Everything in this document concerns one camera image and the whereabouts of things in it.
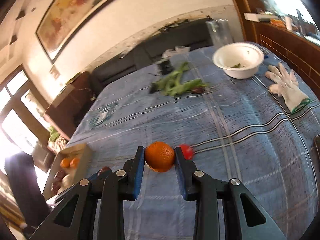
blue checked tablecloth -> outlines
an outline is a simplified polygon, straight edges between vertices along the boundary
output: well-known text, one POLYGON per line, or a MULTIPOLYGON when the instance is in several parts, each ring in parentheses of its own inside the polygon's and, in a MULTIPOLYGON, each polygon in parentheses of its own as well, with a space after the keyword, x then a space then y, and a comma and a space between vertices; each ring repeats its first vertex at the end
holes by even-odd
MULTIPOLYGON (((121 169, 139 145, 192 145, 199 170, 225 181, 239 178, 287 238, 299 239, 319 205, 319 156, 313 146, 320 133, 319 101, 297 77, 311 103, 290 114, 283 98, 269 93, 273 82, 264 76, 269 64, 281 61, 275 55, 270 53, 252 78, 237 80, 212 63, 214 51, 206 47, 171 58, 176 67, 188 61, 191 70, 183 79, 201 78, 209 84, 206 93, 149 94, 150 83, 159 78, 156 65, 150 65, 109 84, 68 146, 87 143, 94 151, 90 175, 103 166, 121 169)), ((156 173, 145 166, 138 199, 124 202, 126 240, 192 239, 195 207, 180 196, 174 168, 156 173)), ((220 229, 223 239, 223 221, 220 229)))

white wall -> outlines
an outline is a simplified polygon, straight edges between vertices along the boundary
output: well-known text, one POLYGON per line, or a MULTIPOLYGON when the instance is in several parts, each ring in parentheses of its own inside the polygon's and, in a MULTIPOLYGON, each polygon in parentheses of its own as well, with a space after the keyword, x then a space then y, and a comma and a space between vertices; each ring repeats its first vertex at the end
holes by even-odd
MULTIPOLYGON (((21 54, 28 74, 49 102, 60 87, 49 74, 52 65, 36 39, 35 31, 51 2, 30 0, 14 48, 15 55, 21 54)), ((66 81, 111 47, 154 23, 201 8, 232 4, 232 0, 115 0, 77 32, 55 65, 62 80, 66 81)), ((14 64, 6 66, 7 69, 15 67, 14 64)))

green rubber band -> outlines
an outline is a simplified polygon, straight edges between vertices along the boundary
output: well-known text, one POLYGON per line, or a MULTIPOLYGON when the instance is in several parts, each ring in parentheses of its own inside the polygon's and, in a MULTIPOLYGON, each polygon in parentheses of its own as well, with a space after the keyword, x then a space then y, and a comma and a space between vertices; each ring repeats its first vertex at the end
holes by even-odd
POLYGON ((310 101, 311 101, 310 98, 303 99, 297 107, 292 109, 291 113, 294 114, 296 112, 299 112, 302 108, 304 108, 306 105, 308 105, 310 103, 310 101))

white plastic item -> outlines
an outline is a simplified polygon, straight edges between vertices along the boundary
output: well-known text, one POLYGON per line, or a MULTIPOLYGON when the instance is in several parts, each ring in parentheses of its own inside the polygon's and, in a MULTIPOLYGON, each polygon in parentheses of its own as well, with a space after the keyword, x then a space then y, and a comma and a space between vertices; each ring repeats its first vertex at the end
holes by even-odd
POLYGON ((184 46, 176 46, 175 50, 173 49, 167 49, 163 54, 163 58, 172 57, 178 54, 185 54, 190 51, 190 47, 184 47, 184 46))
POLYGON ((73 180, 72 174, 68 174, 62 179, 62 185, 68 188, 72 185, 72 180, 73 180))
POLYGON ((62 192, 62 191, 65 191, 67 189, 67 187, 65 187, 65 186, 62 186, 61 188, 59 188, 59 190, 58 190, 58 195, 62 192))
POLYGON ((286 16, 284 20, 285 20, 285 26, 287 30, 292 31, 292 19, 289 16, 286 16))
POLYGON ((288 74, 285 67, 279 63, 279 69, 269 65, 266 77, 275 82, 269 87, 269 91, 278 96, 283 96, 285 104, 291 113, 295 113, 310 103, 309 97, 298 87, 298 81, 291 70, 288 74))
POLYGON ((264 54, 257 46, 236 42, 219 48, 212 56, 213 63, 230 77, 244 79, 252 77, 259 70, 264 54))
POLYGON ((260 22, 261 19, 279 19, 278 16, 259 13, 244 13, 244 18, 252 22, 260 22))

door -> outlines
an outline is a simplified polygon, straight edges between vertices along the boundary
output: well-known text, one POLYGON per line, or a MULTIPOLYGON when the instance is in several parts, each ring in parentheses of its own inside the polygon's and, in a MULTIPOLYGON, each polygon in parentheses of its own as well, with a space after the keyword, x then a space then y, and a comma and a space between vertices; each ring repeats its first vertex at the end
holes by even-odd
POLYGON ((0 84, 2 134, 11 144, 25 153, 32 154, 35 165, 45 173, 48 172, 54 158, 53 153, 47 149, 50 125, 43 119, 47 107, 48 103, 22 65, 0 84))

